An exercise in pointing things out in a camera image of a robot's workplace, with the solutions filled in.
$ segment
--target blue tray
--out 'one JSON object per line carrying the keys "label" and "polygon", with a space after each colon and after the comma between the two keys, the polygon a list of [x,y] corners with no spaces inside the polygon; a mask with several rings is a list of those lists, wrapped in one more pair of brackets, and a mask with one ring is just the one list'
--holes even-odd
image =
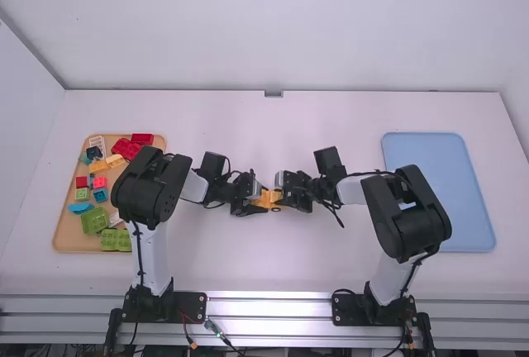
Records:
{"label": "blue tray", "polygon": [[496,237],[463,138],[454,133],[389,132],[382,138],[386,168],[416,164],[452,223],[441,251],[488,252]]}

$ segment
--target red toy block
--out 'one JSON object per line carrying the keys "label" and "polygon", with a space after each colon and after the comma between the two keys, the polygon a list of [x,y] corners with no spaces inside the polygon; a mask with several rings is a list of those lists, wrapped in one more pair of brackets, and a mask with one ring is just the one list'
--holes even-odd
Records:
{"label": "red toy block", "polygon": [[120,138],[117,140],[116,144],[114,144],[111,151],[113,154],[120,154],[125,157],[124,152],[126,152],[126,148],[128,148],[130,144],[131,142],[127,138]]}
{"label": "red toy block", "polygon": [[97,177],[93,180],[94,189],[106,188],[106,187],[107,187],[107,179],[105,177]]}
{"label": "red toy block", "polygon": [[152,145],[155,136],[152,134],[132,134],[131,142],[138,145]]}
{"label": "red toy block", "polygon": [[75,177],[75,188],[82,189],[88,187],[88,179],[86,177]]}
{"label": "red toy block", "polygon": [[130,143],[126,148],[126,151],[122,153],[122,156],[125,159],[132,161],[140,150],[141,145]]}

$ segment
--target lego brick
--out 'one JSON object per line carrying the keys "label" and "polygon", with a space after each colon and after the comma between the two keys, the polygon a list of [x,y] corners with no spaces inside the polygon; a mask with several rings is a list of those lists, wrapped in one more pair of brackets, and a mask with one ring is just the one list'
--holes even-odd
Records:
{"label": "lego brick", "polygon": [[90,160],[101,159],[102,151],[99,149],[99,146],[90,146],[89,148],[86,148],[86,156]]}
{"label": "lego brick", "polygon": [[132,161],[136,157],[138,152],[140,152],[140,150],[141,145],[130,143],[127,146],[125,152],[122,152],[122,155],[125,159]]}
{"label": "lego brick", "polygon": [[122,165],[125,163],[126,163],[125,159],[123,159],[123,156],[121,156],[119,153],[116,153],[115,155],[107,157],[107,164],[111,169],[113,169],[114,167],[117,167],[118,165]]}
{"label": "lego brick", "polygon": [[94,189],[93,198],[96,199],[96,202],[106,202],[108,200],[108,189],[107,188]]}
{"label": "lego brick", "polygon": [[152,134],[132,134],[131,142],[138,145],[152,145],[155,136]]}
{"label": "lego brick", "polygon": [[103,207],[97,207],[81,215],[83,233],[92,235],[108,227],[108,212]]}
{"label": "lego brick", "polygon": [[87,177],[75,177],[75,188],[87,188],[88,187],[88,178]]}
{"label": "lego brick", "polygon": [[101,232],[103,251],[132,252],[131,238],[127,229],[104,229]]}
{"label": "lego brick", "polygon": [[117,250],[117,231],[114,229],[104,229],[101,232],[101,249],[103,251]]}
{"label": "lego brick", "polygon": [[131,237],[127,229],[117,231],[117,249],[121,252],[132,252]]}
{"label": "lego brick", "polygon": [[110,169],[110,167],[108,167],[107,161],[105,160],[94,161],[88,166],[88,171],[93,174],[100,173],[101,171],[105,171],[107,169]]}
{"label": "lego brick", "polygon": [[75,201],[76,202],[86,202],[90,199],[90,192],[88,188],[81,188],[75,190]]}
{"label": "lego brick", "polygon": [[127,138],[120,138],[117,140],[117,142],[114,144],[114,146],[110,149],[110,151],[115,154],[123,155],[124,152],[126,152],[126,148],[128,145],[130,145],[131,142]]}
{"label": "lego brick", "polygon": [[68,211],[77,215],[84,214],[90,210],[93,210],[93,204],[90,204],[89,202],[80,202],[77,204],[68,205]]}
{"label": "lego brick", "polygon": [[79,156],[79,161],[81,163],[85,163],[86,165],[89,165],[90,163],[92,163],[92,160],[88,158],[88,156],[86,155],[86,151],[84,151],[80,156]]}
{"label": "lego brick", "polygon": [[88,144],[92,146],[97,146],[102,153],[102,159],[107,158],[107,148],[105,148],[105,139],[102,136],[94,136],[88,140]]}
{"label": "lego brick", "polygon": [[105,177],[97,177],[93,180],[93,189],[106,188],[107,179]]}
{"label": "lego brick", "polygon": [[119,217],[119,211],[114,212],[109,218],[110,225],[108,227],[116,227],[123,222],[123,220]]}

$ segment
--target green lego brick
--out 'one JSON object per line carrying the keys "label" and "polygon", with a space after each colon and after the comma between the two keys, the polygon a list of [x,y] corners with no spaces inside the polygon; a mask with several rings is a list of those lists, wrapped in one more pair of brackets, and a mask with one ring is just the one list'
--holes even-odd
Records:
{"label": "green lego brick", "polygon": [[103,251],[117,250],[117,231],[115,229],[104,229],[101,232],[101,248]]}
{"label": "green lego brick", "polygon": [[86,202],[90,199],[90,191],[88,188],[75,189],[75,201]]}
{"label": "green lego brick", "polygon": [[131,237],[127,229],[117,231],[117,248],[121,252],[132,252]]}
{"label": "green lego brick", "polygon": [[83,233],[92,235],[106,229],[110,220],[108,219],[108,212],[103,207],[97,207],[81,215],[81,223],[83,224]]}

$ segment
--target orange tray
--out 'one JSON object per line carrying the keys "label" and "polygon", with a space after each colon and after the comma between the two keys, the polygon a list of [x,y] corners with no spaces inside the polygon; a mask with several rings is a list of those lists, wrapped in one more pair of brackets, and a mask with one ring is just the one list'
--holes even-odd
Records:
{"label": "orange tray", "polygon": [[[83,147],[79,154],[88,148],[88,139],[95,136],[103,136],[105,140],[105,147],[107,156],[111,155],[110,149],[114,146],[116,141],[120,138],[127,138],[130,140],[131,134],[96,134],[87,137],[84,140]],[[163,136],[155,135],[153,146],[165,151],[165,138]],[[107,210],[108,215],[112,215],[117,211],[117,208],[113,207],[110,203],[110,192],[112,186],[116,182],[117,177],[123,172],[128,164],[118,165],[113,169],[98,173],[97,176],[106,177],[108,183],[108,200],[106,202],[95,202],[93,194],[90,193],[90,200],[87,202],[92,203],[95,207],[103,207]],[[103,251],[101,249],[101,238],[97,235],[85,235],[83,233],[83,227],[81,225],[81,216],[76,215],[68,211],[69,204],[75,204],[75,177],[86,177],[89,175],[88,166],[85,163],[78,161],[75,167],[74,175],[72,176],[72,182],[68,189],[68,194],[64,200],[62,212],[60,213],[59,223],[55,228],[55,234],[53,236],[53,246],[59,252],[99,252],[104,254],[123,254],[122,252],[114,251]],[[124,229],[124,224],[120,224],[117,228]]]}

